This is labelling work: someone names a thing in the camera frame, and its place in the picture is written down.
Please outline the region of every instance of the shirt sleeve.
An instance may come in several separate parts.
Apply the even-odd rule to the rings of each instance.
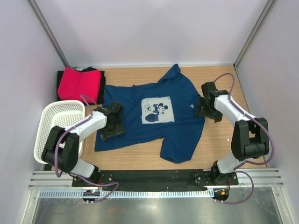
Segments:
[[[158,81],[158,83],[163,82],[167,79],[172,79],[178,76],[181,73],[181,69],[178,64],[173,65],[168,72]]]
[[[161,158],[174,163],[191,160],[201,134],[202,129],[167,135],[162,142]]]

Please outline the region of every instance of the folded clothing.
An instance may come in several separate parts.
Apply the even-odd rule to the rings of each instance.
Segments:
[[[82,71],[66,68],[57,72],[57,100],[76,99],[82,101],[81,94],[92,98],[97,104],[104,102],[104,88],[106,84],[105,72],[94,68]]]

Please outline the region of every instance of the red cloth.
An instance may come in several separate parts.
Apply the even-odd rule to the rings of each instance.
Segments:
[[[97,102],[100,90],[101,73],[98,70],[80,72],[65,68],[58,95],[62,100],[75,99],[83,101],[80,95],[86,95]]]

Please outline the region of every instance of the white printed patch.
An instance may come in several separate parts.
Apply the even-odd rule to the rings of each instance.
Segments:
[[[145,98],[141,110],[143,124],[174,122],[170,97]]]

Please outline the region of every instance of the black fabric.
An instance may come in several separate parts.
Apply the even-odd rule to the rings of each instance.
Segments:
[[[213,173],[203,169],[181,170],[102,170],[102,184],[118,182],[117,191],[161,192],[161,191],[205,191],[206,186],[217,186]],[[239,185],[236,173],[229,177],[230,185]]]
[[[86,69],[83,69],[81,72],[85,72],[85,71],[93,71],[93,70],[97,70],[95,68],[92,67],[88,67]],[[97,104],[102,104],[104,103],[104,89],[105,89],[105,85],[106,85],[106,77],[105,77],[105,72],[104,71],[100,71],[101,72],[101,81],[100,81],[100,90],[99,90],[99,95],[98,95],[98,99],[97,99]],[[56,95],[57,95],[57,101],[61,101],[62,99],[59,97],[58,95],[58,88],[62,79],[62,75],[64,74],[64,71],[57,71],[57,84],[56,84]]]

